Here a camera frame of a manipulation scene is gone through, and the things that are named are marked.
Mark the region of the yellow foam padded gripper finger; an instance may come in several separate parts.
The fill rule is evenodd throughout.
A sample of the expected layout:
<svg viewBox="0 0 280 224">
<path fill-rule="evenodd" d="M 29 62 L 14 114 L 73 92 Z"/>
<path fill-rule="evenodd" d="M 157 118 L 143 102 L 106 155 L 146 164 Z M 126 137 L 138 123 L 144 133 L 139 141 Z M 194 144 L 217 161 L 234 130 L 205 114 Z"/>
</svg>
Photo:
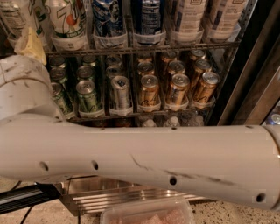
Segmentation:
<svg viewBox="0 0 280 224">
<path fill-rule="evenodd" d="M 33 58 L 41 64 L 46 64 L 46 54 L 40 38 L 31 27 L 22 30 L 20 38 L 15 44 L 14 52 L 18 55 Z"/>
</svg>

